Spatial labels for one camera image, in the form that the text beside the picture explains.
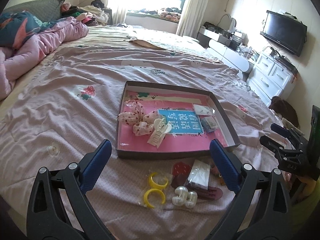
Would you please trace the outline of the person's right hand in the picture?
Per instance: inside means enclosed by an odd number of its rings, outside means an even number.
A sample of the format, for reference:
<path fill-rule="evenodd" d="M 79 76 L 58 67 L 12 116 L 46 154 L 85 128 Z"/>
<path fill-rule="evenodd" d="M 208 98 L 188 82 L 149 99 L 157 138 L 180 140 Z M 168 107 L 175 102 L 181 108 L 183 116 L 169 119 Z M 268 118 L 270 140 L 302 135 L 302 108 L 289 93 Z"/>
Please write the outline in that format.
<path fill-rule="evenodd" d="M 282 171 L 282 175 L 284 177 L 286 187 L 290 190 L 297 177 L 294 174 L 285 171 Z"/>

